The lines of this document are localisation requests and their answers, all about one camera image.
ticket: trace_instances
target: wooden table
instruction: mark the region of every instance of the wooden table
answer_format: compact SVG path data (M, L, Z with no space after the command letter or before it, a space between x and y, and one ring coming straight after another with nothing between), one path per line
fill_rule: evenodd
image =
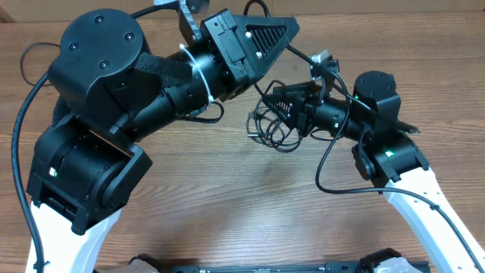
M362 72L396 77L400 118L423 131L413 140L430 160L463 222L485 246L485 13L365 14L298 17L293 45L307 54L329 49L350 89ZM183 41L175 20L141 20L155 55ZM23 272L30 235L11 175L11 131L30 87L19 57L32 42L59 42L67 23L0 24L0 271ZM35 81L57 49L33 50ZM261 81L308 80L306 64L289 52ZM24 122L20 162L27 180L33 145L49 126L58 94L41 90ZM250 89L224 103L218 124L176 122L141 142L154 164L133 191L108 235L99 268L148 253L205 265L273 265L359 259L392 247L428 260L411 229L382 196L332 196L314 185L326 143L305 139L281 154L246 137ZM354 167L351 141L330 154L322 180L330 188L370 186Z

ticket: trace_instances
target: black bracket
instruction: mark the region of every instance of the black bracket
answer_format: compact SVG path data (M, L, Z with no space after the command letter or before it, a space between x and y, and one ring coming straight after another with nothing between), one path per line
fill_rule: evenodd
M209 0L155 0L154 4L165 5L167 9L177 10L180 32L189 46L203 40L192 14L205 13L209 6Z

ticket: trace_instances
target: white plastic part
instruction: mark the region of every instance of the white plastic part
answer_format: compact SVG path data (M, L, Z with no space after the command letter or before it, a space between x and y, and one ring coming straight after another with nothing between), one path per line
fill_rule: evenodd
M391 258L384 262L381 262L379 266L374 268L374 273L422 273L409 264L407 259L403 257Z
M119 209L87 230L83 236L79 236L71 231L72 223L69 220L46 204L42 204L40 208L32 204L30 209L39 229L44 260L49 261L44 267L45 273L92 273L101 245L121 213ZM33 269L36 260L36 250L32 242L26 273L37 273Z
M212 96L211 90L209 89L209 85L207 84L207 80L205 79L205 76L204 76L204 74L202 73L202 70L199 67L199 63L197 63L196 59L194 58L194 56L192 56L192 54L190 53L190 51L188 51L185 48L185 45L184 44L179 44L179 47L180 47L180 49L182 49L189 56L189 58L192 60L192 62L196 66L197 70L199 71L200 77L204 81L205 88L207 89L207 97L208 97L209 104L211 104L214 101L214 97Z
M386 187L412 191L439 205L485 268L485 252L446 200L433 171L416 168L401 174L401 178L399 182L389 181ZM438 272L478 272L455 232L438 212L431 210L428 204L401 193L384 193L384 196L408 222Z

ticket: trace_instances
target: black cylinder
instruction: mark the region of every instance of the black cylinder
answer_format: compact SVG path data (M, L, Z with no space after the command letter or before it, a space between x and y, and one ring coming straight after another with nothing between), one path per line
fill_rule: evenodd
M225 92L224 75L217 57L210 53L206 46L200 44L195 44L187 50L197 65L184 50L168 58L189 64L192 67L191 81L164 88L149 106L136 115L127 132L134 141L140 141L143 137L169 125L176 116L188 115L207 106L208 92L204 78L214 99Z
M175 117L175 109L168 98L161 93L150 105L136 115L129 134L133 141L139 142L143 137L169 125L175 120Z
M315 126L329 131L330 134L334 136L342 126L343 120L346 116L345 107L345 101L334 98L326 99L325 103L318 106L317 111L315 112ZM345 137L358 141L361 130L362 126L360 124L349 119L343 133Z

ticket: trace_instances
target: white zip tie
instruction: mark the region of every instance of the white zip tie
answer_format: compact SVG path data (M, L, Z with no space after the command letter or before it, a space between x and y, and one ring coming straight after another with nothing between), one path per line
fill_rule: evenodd
M211 104L214 101L214 97L211 95L211 90L209 89L209 85L207 84L207 80L205 80L204 74L202 73L202 70L200 69L199 64L194 59L194 56L192 56L192 54L185 48L184 44L179 44L179 47L190 57L192 62L196 65L196 68L199 71L199 74L202 77L202 80L204 81L205 88L207 89L207 98L209 100L209 104Z

